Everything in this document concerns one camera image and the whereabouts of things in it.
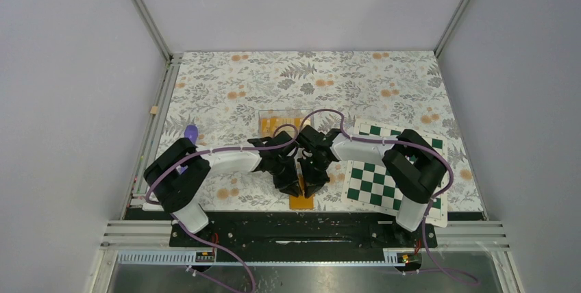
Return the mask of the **orange leather card holder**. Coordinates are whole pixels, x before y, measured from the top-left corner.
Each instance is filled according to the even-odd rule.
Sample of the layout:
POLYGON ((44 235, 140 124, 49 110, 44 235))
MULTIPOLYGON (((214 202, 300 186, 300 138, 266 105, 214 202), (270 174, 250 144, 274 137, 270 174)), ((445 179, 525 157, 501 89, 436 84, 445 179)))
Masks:
POLYGON ((295 161, 295 164, 297 166, 297 175, 299 179, 299 187, 301 189, 301 192, 299 193, 298 197, 295 196, 289 197, 289 209, 293 211, 311 211, 314 209, 314 197, 313 196, 309 198, 305 197, 306 182, 304 180, 301 165, 298 160, 295 161))

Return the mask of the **clear box of orange blocks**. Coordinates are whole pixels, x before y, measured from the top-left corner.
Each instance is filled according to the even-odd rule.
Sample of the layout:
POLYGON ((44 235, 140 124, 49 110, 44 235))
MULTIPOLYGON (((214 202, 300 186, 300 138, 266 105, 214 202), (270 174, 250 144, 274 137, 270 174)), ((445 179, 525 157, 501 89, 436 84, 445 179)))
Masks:
POLYGON ((312 119, 307 119, 307 115, 312 109, 283 109, 283 110, 260 110, 258 112, 258 135, 260 137, 273 137, 281 131, 295 134, 293 129, 301 129, 306 125, 314 125, 312 119))

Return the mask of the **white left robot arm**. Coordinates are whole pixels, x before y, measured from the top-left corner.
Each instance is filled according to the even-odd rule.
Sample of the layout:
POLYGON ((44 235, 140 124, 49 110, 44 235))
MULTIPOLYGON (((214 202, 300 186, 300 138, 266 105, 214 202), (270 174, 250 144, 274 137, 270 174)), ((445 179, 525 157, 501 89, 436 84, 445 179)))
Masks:
POLYGON ((275 187, 293 196, 299 193, 293 152, 297 139, 287 132, 275 137, 251 138, 232 146, 201 149, 189 138, 180 138, 145 170, 145 200, 159 205, 186 230, 197 246, 212 239, 209 218, 195 195, 207 178, 225 173, 269 173, 275 187))

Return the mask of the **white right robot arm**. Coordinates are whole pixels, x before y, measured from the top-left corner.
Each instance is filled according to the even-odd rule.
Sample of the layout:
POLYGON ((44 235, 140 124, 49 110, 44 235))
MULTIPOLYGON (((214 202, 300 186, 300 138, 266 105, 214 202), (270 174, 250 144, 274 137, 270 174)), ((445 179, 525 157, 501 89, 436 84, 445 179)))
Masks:
POLYGON ((445 159, 411 129, 397 136, 372 139, 349 136, 342 129, 324 134, 307 125, 297 141, 308 154, 299 160, 306 196, 329 182, 327 169, 333 162, 357 161, 385 168, 403 194, 393 227, 394 240, 402 246, 419 239, 419 226, 433 199, 440 195, 437 187, 445 176, 453 176, 445 159))

